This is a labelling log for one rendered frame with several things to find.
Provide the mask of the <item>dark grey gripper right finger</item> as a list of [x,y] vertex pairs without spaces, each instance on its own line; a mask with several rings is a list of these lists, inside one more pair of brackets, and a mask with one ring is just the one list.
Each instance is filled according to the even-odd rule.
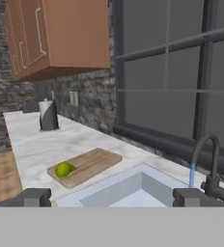
[[175,188],[173,206],[223,207],[224,202],[211,198],[197,188]]

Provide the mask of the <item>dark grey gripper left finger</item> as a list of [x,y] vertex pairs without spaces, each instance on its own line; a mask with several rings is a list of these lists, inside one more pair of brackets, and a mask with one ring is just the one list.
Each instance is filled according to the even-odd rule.
[[16,197],[0,202],[0,206],[51,206],[50,188],[26,188]]

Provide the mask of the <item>dark grey sink faucet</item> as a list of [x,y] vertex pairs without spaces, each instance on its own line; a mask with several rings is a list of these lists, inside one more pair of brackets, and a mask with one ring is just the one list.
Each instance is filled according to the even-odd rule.
[[217,175],[220,144],[218,137],[213,133],[206,133],[205,135],[203,135],[197,141],[193,149],[191,156],[189,186],[192,187],[194,184],[194,170],[198,163],[199,154],[208,140],[212,141],[211,170],[210,174],[207,175],[206,180],[201,184],[201,188],[205,191],[205,194],[207,196],[214,199],[222,200],[224,202],[224,188],[219,186],[219,177]]

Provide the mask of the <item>white sink basin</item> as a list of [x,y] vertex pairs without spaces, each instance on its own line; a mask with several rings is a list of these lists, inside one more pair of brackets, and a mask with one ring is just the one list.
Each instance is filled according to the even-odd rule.
[[186,183],[142,163],[56,201],[70,207],[172,207],[173,189]]

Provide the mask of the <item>wooden cutting board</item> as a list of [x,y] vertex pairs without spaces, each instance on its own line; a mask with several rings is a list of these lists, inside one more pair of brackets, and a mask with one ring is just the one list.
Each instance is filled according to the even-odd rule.
[[98,175],[115,164],[121,162],[123,158],[112,151],[95,148],[91,151],[77,155],[67,162],[75,167],[66,177],[59,178],[55,174],[56,166],[49,167],[46,172],[64,187],[71,189],[86,180]]

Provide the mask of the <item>green lime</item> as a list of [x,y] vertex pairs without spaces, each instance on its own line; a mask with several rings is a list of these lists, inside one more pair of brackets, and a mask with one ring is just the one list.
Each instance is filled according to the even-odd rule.
[[68,162],[61,162],[55,168],[55,175],[58,178],[66,177],[70,172],[74,171],[76,167]]

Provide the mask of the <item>white paper towel roll holder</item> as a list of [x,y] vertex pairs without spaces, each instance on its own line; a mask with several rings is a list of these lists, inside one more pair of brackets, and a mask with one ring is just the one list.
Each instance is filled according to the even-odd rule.
[[39,102],[40,131],[51,131],[60,128],[57,116],[57,108],[54,100],[45,98]]

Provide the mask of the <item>dark grey toaster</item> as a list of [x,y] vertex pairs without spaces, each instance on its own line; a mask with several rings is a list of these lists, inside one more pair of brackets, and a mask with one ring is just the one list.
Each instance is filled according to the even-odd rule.
[[39,103],[36,100],[26,100],[22,103],[23,113],[34,113],[39,111]]

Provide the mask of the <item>dark grey framed window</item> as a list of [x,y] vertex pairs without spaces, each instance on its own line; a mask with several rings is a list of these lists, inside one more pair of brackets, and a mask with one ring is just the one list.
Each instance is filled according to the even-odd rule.
[[120,135],[184,160],[206,133],[224,175],[224,0],[113,0]]

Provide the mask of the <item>white wall socket plate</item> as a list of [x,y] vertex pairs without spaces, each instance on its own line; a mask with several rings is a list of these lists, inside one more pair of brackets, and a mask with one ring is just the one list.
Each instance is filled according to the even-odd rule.
[[70,92],[70,104],[73,106],[78,106],[78,92]]

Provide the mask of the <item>brown wall cupboard run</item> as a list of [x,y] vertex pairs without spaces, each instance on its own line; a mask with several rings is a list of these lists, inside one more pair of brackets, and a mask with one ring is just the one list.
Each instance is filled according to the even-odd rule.
[[16,82],[110,67],[107,0],[6,0]]

